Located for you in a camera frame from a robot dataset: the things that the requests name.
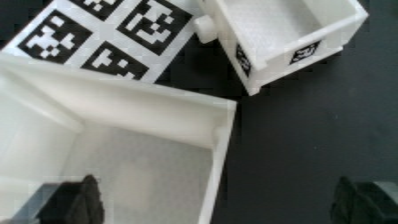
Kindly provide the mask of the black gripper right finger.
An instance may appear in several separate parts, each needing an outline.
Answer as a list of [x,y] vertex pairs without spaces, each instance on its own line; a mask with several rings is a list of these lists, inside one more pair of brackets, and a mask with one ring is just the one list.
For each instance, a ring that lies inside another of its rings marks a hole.
[[398,224],[398,184],[339,178],[330,207],[332,224]]

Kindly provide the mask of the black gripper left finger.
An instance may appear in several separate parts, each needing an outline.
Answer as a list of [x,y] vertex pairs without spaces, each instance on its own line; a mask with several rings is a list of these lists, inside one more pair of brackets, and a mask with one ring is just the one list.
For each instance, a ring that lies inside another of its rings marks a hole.
[[80,181],[44,183],[0,224],[105,224],[96,177],[87,175]]

